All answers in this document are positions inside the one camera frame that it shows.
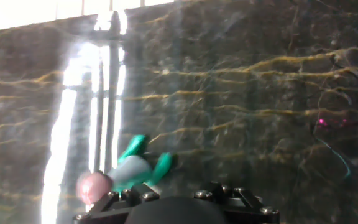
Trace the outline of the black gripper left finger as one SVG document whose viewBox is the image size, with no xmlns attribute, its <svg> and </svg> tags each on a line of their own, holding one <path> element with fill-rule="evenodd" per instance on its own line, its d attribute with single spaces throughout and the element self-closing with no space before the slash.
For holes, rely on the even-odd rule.
<svg viewBox="0 0 358 224">
<path fill-rule="evenodd" d="M 111 191 L 103 195 L 88 212 L 75 215 L 73 224 L 124 224 L 133 208 L 159 198 L 160 195 L 145 184 L 121 192 Z"/>
</svg>

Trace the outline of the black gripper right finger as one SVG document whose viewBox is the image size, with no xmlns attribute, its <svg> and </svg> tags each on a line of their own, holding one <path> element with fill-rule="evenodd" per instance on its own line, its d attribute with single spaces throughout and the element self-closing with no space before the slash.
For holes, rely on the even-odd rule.
<svg viewBox="0 0 358 224">
<path fill-rule="evenodd" d="M 279 224 L 279 210 L 264 205 L 261 197 L 244 187 L 231 187 L 219 182 L 208 182 L 193 193 L 200 199 L 215 205 L 229 223 Z"/>
</svg>

